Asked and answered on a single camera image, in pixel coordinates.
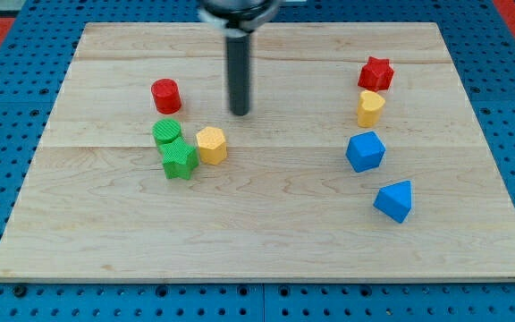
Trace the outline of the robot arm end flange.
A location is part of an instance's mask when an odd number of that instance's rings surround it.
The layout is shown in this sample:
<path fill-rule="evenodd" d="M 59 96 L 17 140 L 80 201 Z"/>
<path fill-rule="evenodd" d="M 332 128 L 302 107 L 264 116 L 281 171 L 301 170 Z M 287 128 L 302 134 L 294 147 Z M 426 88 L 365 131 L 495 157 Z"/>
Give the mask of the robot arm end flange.
<path fill-rule="evenodd" d="M 241 38 L 270 22 L 282 0 L 199 0 L 198 17 L 227 38 Z"/>

